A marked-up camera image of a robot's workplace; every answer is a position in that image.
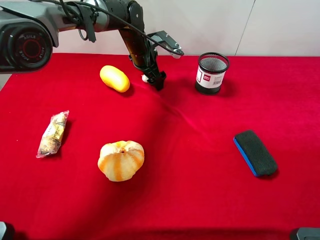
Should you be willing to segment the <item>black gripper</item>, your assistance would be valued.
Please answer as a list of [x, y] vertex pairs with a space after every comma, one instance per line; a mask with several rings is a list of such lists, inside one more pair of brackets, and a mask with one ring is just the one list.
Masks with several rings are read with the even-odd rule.
[[164, 71], [159, 72], [158, 66], [152, 57], [149, 42], [140, 33], [130, 28], [122, 28], [119, 33], [134, 66], [143, 72], [149, 80], [155, 80], [154, 86], [157, 91], [162, 90], [167, 75]]

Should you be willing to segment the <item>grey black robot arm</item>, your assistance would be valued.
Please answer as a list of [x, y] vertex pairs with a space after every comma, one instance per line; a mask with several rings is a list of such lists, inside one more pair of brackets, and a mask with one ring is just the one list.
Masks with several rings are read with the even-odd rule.
[[59, 46], [59, 33], [75, 29], [90, 42], [96, 41], [96, 33], [119, 31], [133, 65], [156, 89], [164, 87], [166, 74], [157, 65], [157, 42], [146, 35], [143, 8], [134, 0], [1, 2], [0, 72], [40, 70]]

